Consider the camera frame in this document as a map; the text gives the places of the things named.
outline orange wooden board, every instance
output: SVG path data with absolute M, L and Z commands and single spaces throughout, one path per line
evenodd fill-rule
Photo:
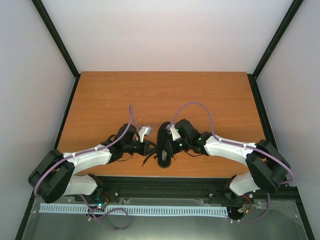
M 185 103 L 205 104 L 214 120 L 215 133 L 231 140 L 258 142 L 264 133 L 245 72 L 82 72 L 58 145 L 75 152 L 98 145 L 130 119 L 129 105 L 140 125 L 153 128 L 148 140 L 157 143 L 163 122 L 171 121 Z M 186 107 L 178 116 L 201 132 L 210 132 L 206 111 Z M 125 154 L 123 160 L 130 157 Z M 240 175 L 247 167 L 217 156 L 191 157 L 184 152 L 167 169 L 144 156 L 87 169 L 97 176 L 224 177 Z

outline robotic arm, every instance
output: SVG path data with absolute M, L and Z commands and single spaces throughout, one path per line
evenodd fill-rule
M 152 151 L 150 145 L 154 144 L 144 140 L 144 137 L 148 136 L 152 131 L 150 126 L 143 126 L 137 132 L 137 129 L 130 125 L 125 135 L 117 143 L 104 148 L 104 146 L 112 142 L 112 137 L 114 137 L 114 140 L 118 139 L 127 126 L 127 124 L 124 124 L 117 135 L 112 135 L 107 141 L 85 151 L 61 153 L 57 149 L 51 150 L 29 176 L 28 182 L 35 187 L 40 178 L 54 164 L 67 158 L 66 161 L 57 166 L 42 180 L 37 192 L 43 200 L 46 203 L 52 203 L 61 196 L 66 195 L 101 196 L 103 194 L 103 186 L 96 176 L 92 174 L 77 176 L 75 174 L 94 166 L 113 163 L 122 158 L 124 153 L 129 153 L 130 155 L 137 153 L 147 156 Z
M 230 202 L 232 198 L 242 196 L 255 190 L 263 190 L 267 193 L 275 193 L 284 181 L 288 171 L 277 162 L 255 151 L 262 150 L 280 160 L 290 168 L 288 162 L 280 155 L 277 149 L 268 141 L 260 140 L 258 143 L 245 143 L 214 137 L 212 133 L 199 133 L 191 123 L 182 119 L 175 125 L 167 127 L 172 141 L 169 142 L 172 154 L 193 150 L 196 154 L 207 156 L 220 156 L 246 165 L 249 172 L 233 176 L 228 182 L 225 196 Z

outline black sandal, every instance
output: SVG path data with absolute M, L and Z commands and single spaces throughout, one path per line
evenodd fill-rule
M 171 157 L 173 156 L 170 145 L 172 136 L 166 129 L 169 124 L 170 122 L 168 121 L 164 122 L 160 126 L 158 134 L 156 136 L 158 165 L 159 167 L 164 169 L 168 168 L 171 165 Z

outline white wall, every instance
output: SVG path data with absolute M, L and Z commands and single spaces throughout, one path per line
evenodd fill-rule
M 32 188 L 27 179 L 53 147 L 73 77 L 31 0 L 0 7 L 0 233 L 14 239 Z
M 252 73 L 292 0 L 43 0 L 79 71 Z
M 280 152 L 320 239 L 320 1 L 305 0 L 258 78 Z

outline black metal frame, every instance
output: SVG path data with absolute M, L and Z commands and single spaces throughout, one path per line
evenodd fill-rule
M 66 61 L 66 64 L 70 68 L 70 71 L 72 72 L 75 78 L 71 95 L 70 95 L 70 98 L 62 119 L 62 123 L 54 144 L 54 148 L 57 148 L 61 138 L 61 134 L 63 132 L 64 125 L 67 120 L 67 116 L 70 110 L 73 97 L 77 89 L 77 85 L 80 80 L 80 74 L 75 64 L 73 63 L 42 1 L 32 0 L 32 2 L 36 10 L 38 11 L 39 15 L 41 16 L 45 26 L 50 32 L 54 42 L 56 43 L 64 60 Z M 269 123 L 268 116 L 266 113 L 266 109 L 265 109 L 263 100 L 261 98 L 261 94 L 257 84 L 257 78 L 261 73 L 261 71 L 263 70 L 272 52 L 276 48 L 278 42 L 280 41 L 281 37 L 283 36 L 284 32 L 288 28 L 291 20 L 295 16 L 296 12 L 298 11 L 302 3 L 303 3 L 303 0 L 293 0 L 282 22 L 280 23 L 277 31 L 275 32 L 271 42 L 269 43 L 263 56 L 261 57 L 261 60 L 256 66 L 253 74 L 247 75 L 265 138 L 269 142 L 271 142 L 275 147 L 277 147 L 275 137 L 273 135 L 271 125 Z M 223 199 L 218 199 L 218 198 L 214 199 L 209 196 L 210 192 L 216 192 L 216 191 L 219 191 L 219 189 L 223 189 L 224 185 L 228 181 L 228 179 L 226 178 L 116 177 L 114 176 L 114 177 L 102 177 L 101 179 L 104 183 L 108 183 L 108 186 L 110 186 L 111 193 L 117 192 L 117 194 L 110 194 L 112 201 L 117 201 L 118 198 L 132 198 L 132 197 L 197 198 L 197 199 L 200 198 L 210 203 L 214 202 L 214 203 L 220 203 L 224 206 L 228 205 L 226 202 L 224 202 Z M 254 195 L 257 199 L 267 199 L 266 194 L 262 191 L 257 191 Z M 270 196 L 272 199 L 295 200 L 307 237 L 310 240 L 315 239 L 313 232 L 311 230 L 304 206 L 302 204 L 298 189 L 296 187 L 289 187 L 287 185 L 281 186 L 276 194 L 271 194 Z M 33 202 L 34 202 L 34 198 L 35 196 L 32 194 L 28 202 L 28 206 L 26 208 L 20 228 L 16 235 L 16 238 L 15 238 L 16 240 L 21 240 L 23 237 L 23 233 L 27 225 L 27 221 L 32 209 Z

